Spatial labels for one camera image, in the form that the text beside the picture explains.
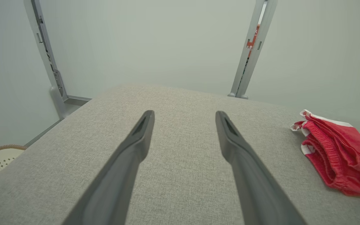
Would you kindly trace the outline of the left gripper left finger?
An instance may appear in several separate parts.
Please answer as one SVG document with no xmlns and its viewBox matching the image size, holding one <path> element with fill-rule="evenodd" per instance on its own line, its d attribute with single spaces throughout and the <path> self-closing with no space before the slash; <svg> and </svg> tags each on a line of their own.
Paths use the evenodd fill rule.
<svg viewBox="0 0 360 225">
<path fill-rule="evenodd" d="M 64 225 L 124 225 L 139 165 L 148 155 L 154 111 L 140 117 L 73 207 Z"/>
</svg>

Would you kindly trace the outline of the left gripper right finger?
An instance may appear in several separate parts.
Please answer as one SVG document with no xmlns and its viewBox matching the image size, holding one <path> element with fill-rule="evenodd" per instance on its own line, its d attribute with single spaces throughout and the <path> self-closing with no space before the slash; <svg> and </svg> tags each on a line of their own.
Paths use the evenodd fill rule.
<svg viewBox="0 0 360 225">
<path fill-rule="evenodd" d="M 223 157 L 231 165 L 246 225 L 305 225 L 306 221 L 224 111 L 216 112 Z"/>
</svg>

